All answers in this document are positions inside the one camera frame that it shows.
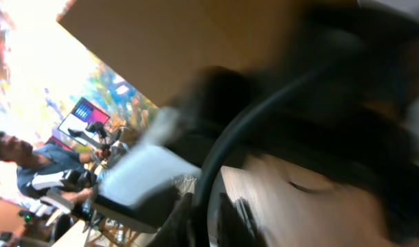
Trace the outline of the person in blue shirt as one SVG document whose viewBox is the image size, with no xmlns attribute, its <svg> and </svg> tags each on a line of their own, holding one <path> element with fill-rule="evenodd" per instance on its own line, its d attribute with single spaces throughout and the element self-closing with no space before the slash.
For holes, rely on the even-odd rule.
<svg viewBox="0 0 419 247">
<path fill-rule="evenodd" d="M 16 164 L 17 188 L 29 198 L 36 198 L 27 190 L 27 184 L 32 182 L 35 175 L 54 174 L 68 169 L 83 173 L 84 164 L 93 162 L 94 157 L 104 160 L 110 154 L 105 149 L 78 153 L 54 144 L 34 149 L 27 141 L 0 131 L 0 161 Z"/>
</svg>

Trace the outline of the brown side panel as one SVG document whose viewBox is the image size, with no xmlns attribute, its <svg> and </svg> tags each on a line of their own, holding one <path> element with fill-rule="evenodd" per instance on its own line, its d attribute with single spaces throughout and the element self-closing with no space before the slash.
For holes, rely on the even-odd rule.
<svg viewBox="0 0 419 247">
<path fill-rule="evenodd" d="M 283 70 L 305 13 L 356 1 L 77 0 L 60 25 L 158 106 L 203 67 Z"/>
</svg>

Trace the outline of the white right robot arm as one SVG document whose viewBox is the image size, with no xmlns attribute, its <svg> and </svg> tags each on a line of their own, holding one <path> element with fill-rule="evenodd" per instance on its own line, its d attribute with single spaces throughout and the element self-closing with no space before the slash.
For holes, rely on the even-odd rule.
<svg viewBox="0 0 419 247">
<path fill-rule="evenodd" d="M 196 245 L 212 185 L 237 145 L 258 148 L 380 198 L 387 234 L 419 239 L 419 166 L 398 120 L 415 82 L 403 54 L 419 22 L 387 10 L 317 6 L 301 19 L 281 76 L 210 69 L 172 101 L 184 130 L 168 147 L 203 169 L 192 203 Z"/>
</svg>

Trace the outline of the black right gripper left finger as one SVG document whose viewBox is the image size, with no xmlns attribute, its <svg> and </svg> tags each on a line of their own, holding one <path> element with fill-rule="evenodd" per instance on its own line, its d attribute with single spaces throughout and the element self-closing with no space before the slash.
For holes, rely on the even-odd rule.
<svg viewBox="0 0 419 247">
<path fill-rule="evenodd" d="M 188 222 L 192 214 L 192 193 L 180 199 L 161 230 L 154 238 L 154 247 L 188 247 Z"/>
</svg>

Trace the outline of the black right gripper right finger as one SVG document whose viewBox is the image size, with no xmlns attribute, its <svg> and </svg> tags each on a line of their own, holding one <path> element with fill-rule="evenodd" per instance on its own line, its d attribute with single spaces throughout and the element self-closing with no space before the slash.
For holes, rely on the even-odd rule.
<svg viewBox="0 0 419 247">
<path fill-rule="evenodd" d="M 219 195 L 217 244 L 219 247 L 262 247 L 264 238 L 258 230 L 249 203 L 244 198 L 231 201 Z"/>
</svg>

